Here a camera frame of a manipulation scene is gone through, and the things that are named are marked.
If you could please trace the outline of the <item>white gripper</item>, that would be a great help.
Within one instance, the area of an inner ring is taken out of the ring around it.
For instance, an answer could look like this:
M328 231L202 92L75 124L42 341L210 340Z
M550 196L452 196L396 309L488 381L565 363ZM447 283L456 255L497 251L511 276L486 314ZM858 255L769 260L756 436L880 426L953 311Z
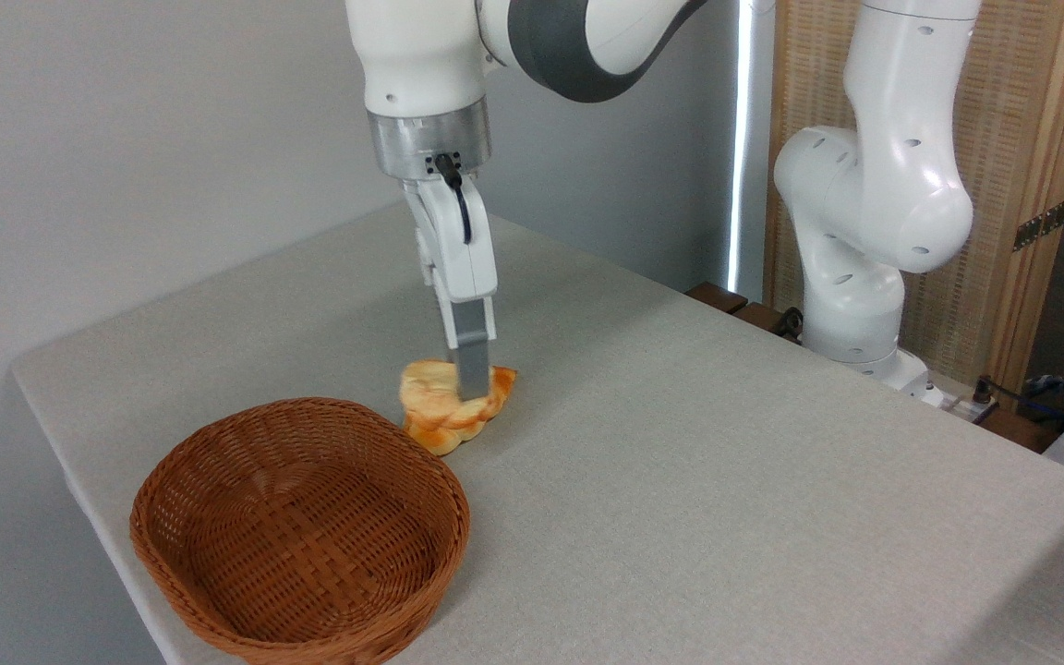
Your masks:
M472 178L460 188L442 178L402 181L417 220L426 284L439 284L449 358L464 403L491 395L491 300L498 289L491 220Z

